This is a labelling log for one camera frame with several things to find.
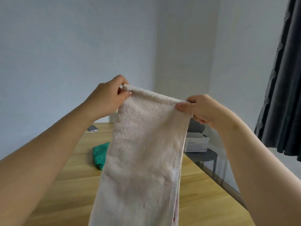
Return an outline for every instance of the person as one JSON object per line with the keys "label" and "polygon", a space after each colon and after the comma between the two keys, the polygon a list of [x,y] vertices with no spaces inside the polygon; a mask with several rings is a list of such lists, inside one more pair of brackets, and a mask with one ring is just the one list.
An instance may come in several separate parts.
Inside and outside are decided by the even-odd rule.
{"label": "person", "polygon": [[[123,84],[128,81],[121,75],[99,84],[85,102],[0,161],[1,225],[25,222],[86,128],[114,113],[130,97],[130,92],[120,91]],[[208,95],[191,96],[176,108],[218,131],[235,181],[256,225],[300,224],[301,181],[236,114]]]}

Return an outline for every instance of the white basket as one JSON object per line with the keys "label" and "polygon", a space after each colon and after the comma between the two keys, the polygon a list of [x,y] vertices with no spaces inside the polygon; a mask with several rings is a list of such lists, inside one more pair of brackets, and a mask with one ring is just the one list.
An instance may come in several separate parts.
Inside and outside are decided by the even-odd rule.
{"label": "white basket", "polygon": [[202,133],[187,133],[184,151],[185,152],[207,152],[209,137]]}

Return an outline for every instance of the towel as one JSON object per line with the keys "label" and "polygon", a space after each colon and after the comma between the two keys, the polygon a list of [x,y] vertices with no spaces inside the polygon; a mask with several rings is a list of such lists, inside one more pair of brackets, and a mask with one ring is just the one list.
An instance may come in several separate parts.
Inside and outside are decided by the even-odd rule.
{"label": "towel", "polygon": [[93,148],[93,162],[94,166],[99,170],[103,169],[106,162],[106,154],[110,143],[100,144]]}
{"label": "towel", "polygon": [[180,100],[133,86],[118,109],[90,226],[176,226],[191,115]]}

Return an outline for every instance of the folded green fabric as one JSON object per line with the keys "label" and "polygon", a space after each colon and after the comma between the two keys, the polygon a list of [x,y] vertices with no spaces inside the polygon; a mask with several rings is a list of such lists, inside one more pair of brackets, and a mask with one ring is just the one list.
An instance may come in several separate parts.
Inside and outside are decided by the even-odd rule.
{"label": "folded green fabric", "polygon": [[104,163],[106,162],[106,154],[107,154],[108,147],[109,147],[109,143],[104,143],[93,148],[94,165],[99,170],[103,169]]}

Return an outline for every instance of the person's left arm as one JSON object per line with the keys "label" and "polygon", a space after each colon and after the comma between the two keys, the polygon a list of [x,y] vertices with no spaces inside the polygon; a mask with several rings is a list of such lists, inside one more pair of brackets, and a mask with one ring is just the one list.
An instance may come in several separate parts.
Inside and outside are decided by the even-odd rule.
{"label": "person's left arm", "polygon": [[114,113],[130,96],[122,76],[101,83],[80,106],[0,161],[1,225],[22,225],[94,121]]}

